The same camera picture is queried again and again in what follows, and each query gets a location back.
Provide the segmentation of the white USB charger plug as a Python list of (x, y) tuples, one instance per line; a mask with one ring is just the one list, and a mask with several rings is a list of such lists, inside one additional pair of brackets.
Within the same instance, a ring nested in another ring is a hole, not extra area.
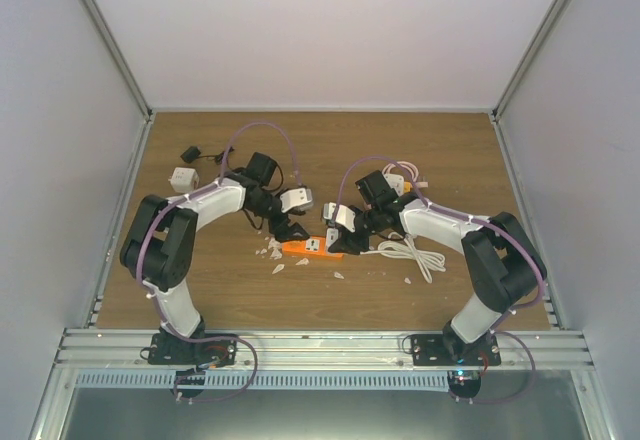
[(330, 250), (331, 246), (339, 239), (340, 232), (337, 228), (329, 227), (325, 235), (325, 248)]

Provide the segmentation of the orange power strip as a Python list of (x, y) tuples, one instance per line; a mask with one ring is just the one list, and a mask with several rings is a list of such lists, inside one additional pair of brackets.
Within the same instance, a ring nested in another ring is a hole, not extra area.
[(307, 240), (289, 241), (282, 244), (281, 251), (284, 255), (298, 257), (317, 257), (324, 259), (342, 259), (343, 253), (331, 253), (328, 251), (325, 237), (311, 236)]

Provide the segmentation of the white tiger cube plug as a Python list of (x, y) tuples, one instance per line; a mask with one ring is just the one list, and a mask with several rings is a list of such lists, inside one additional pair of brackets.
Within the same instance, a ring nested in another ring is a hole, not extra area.
[(188, 194), (199, 186), (200, 178), (194, 168), (176, 167), (169, 178), (171, 188), (178, 194)]

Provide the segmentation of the black power adapter with cable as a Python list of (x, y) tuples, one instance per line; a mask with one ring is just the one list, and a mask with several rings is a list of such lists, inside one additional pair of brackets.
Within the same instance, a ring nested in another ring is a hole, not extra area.
[(239, 173), (246, 169), (245, 166), (236, 166), (232, 167), (228, 161), (229, 157), (236, 149), (234, 146), (229, 148), (228, 152), (222, 151), (217, 154), (206, 154), (201, 151), (201, 149), (195, 145), (189, 146), (181, 155), (180, 158), (185, 164), (192, 164), (198, 160), (207, 160), (213, 161), (218, 166), (224, 166), (226, 172), (235, 172)]

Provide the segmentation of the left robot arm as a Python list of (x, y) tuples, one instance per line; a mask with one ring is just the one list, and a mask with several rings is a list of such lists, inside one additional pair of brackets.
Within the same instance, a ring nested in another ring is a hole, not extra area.
[(293, 215), (313, 205), (311, 190), (301, 184), (272, 191), (271, 175), (278, 168), (272, 158), (256, 152), (246, 167), (236, 168), (190, 193), (142, 199), (120, 251), (120, 263), (146, 290), (160, 317), (160, 326), (173, 335), (171, 351), (185, 364), (203, 358), (204, 328), (186, 277), (191, 267), (198, 231), (236, 212), (251, 213), (267, 222), (280, 243), (307, 240), (309, 233)]

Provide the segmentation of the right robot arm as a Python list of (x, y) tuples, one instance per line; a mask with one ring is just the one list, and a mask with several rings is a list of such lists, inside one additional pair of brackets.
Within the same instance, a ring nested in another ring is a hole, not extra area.
[(547, 270), (519, 220), (508, 212), (474, 216), (438, 205), (419, 190), (398, 194), (381, 171), (356, 182), (368, 208), (330, 202), (322, 218), (337, 229), (332, 253), (360, 255), (370, 238), (386, 230), (422, 237), (460, 253), (469, 272), (472, 295), (442, 330), (443, 353), (451, 363), (474, 358), (491, 328), (531, 293), (542, 295)]

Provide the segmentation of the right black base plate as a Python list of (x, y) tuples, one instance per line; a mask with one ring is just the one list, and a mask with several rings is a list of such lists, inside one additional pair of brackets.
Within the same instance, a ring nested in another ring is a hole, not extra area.
[(450, 342), (443, 333), (414, 333), (400, 341), (400, 349), (411, 355), (414, 366), (483, 367), (502, 363), (497, 339), (488, 335), (465, 344)]

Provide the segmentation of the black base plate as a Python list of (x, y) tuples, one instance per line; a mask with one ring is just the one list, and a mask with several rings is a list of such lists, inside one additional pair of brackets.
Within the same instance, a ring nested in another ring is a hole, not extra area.
[(141, 349), (140, 358), (150, 365), (184, 365), (200, 369), (235, 363), (236, 335), (202, 333), (202, 337), (207, 342), (187, 342), (161, 329), (152, 336), (150, 345)]
[(411, 355), (414, 366), (483, 367), (502, 363), (497, 339), (488, 335), (465, 344), (450, 342), (443, 333), (414, 333), (400, 341), (400, 349)]

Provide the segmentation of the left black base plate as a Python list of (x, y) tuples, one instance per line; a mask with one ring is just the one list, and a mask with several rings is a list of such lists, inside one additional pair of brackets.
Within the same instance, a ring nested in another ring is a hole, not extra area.
[(141, 349), (140, 358), (150, 365), (184, 365), (200, 369), (235, 363), (236, 335), (202, 333), (202, 337), (207, 342), (187, 342), (161, 329), (152, 336), (150, 345)]

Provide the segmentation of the aluminium rail front frame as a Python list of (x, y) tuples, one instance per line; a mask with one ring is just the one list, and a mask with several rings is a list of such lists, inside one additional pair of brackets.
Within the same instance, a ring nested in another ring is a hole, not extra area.
[[(144, 368), (140, 350), (151, 343), (152, 330), (68, 329), (54, 364), (75, 368)], [(538, 370), (594, 369), (582, 333), (521, 331), (516, 339), (497, 339), (499, 370), (526, 370), (527, 352)], [(410, 371), (409, 340), (400, 331), (254, 331), (240, 338), (257, 351), (261, 371)]]

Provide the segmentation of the left aluminium corner post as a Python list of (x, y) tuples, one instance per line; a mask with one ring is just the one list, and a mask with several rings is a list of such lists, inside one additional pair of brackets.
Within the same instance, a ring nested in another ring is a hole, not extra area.
[(151, 121), (153, 115), (153, 109), (147, 102), (142, 89), (136, 81), (133, 72), (123, 55), (118, 42), (113, 35), (108, 22), (102, 13), (97, 0), (79, 0), (85, 13), (87, 14), (90, 22), (97, 31), (97, 34), (107, 50), (107, 53), (114, 62), (117, 71), (119, 72), (122, 80), (124, 81), (129, 94), (131, 95), (138, 110), (143, 116), (146, 123)]

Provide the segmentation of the aluminium corner post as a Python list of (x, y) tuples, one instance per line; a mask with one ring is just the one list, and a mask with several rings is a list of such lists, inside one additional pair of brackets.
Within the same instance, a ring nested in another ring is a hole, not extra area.
[(143, 116), (146, 123), (151, 121), (153, 115), (153, 109), (147, 102), (142, 89), (136, 81), (133, 72), (123, 55), (118, 42), (113, 35), (108, 22), (102, 13), (97, 0), (79, 0), (85, 13), (87, 14), (90, 22), (97, 31), (97, 34), (107, 50), (107, 53), (114, 62), (117, 71), (119, 72), (122, 80), (124, 81), (129, 94), (131, 95), (138, 110)]
[(497, 101), (497, 104), (490, 112), (490, 118), (493, 123), (497, 123), (506, 111), (509, 103), (532, 67), (533, 62), (543, 49), (545, 43), (549, 39), (551, 33), (571, 1), (572, 0), (551, 1), (549, 8), (547, 9), (540, 25), (536, 29), (514, 73), (510, 77), (509, 82)]

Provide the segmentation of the right aluminium corner post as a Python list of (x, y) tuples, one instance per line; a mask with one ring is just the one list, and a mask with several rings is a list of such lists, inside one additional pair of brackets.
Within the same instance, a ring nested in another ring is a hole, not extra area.
[(514, 73), (510, 77), (509, 82), (497, 101), (497, 104), (490, 112), (490, 118), (493, 123), (497, 123), (506, 111), (509, 103), (532, 67), (533, 62), (543, 49), (545, 43), (549, 39), (551, 33), (571, 1), (572, 0), (551, 1), (549, 8), (547, 9), (540, 25), (536, 29)]

